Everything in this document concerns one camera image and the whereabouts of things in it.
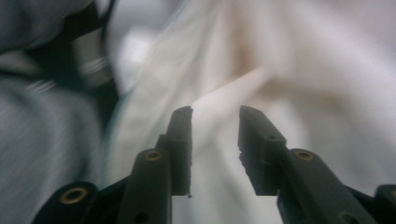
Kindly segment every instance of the white cloth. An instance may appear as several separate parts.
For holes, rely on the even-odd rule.
[[[192,105],[192,199],[174,223],[281,223],[238,160],[238,110],[263,111],[340,180],[373,194],[396,182],[395,31],[390,1],[188,1],[158,36],[120,107],[107,183]]]

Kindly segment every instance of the gray cloth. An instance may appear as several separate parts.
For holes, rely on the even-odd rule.
[[[35,47],[62,30],[64,18],[92,0],[0,0],[0,53]]]
[[[0,223],[31,223],[63,185],[100,184],[103,151],[92,102],[52,85],[0,74]]]

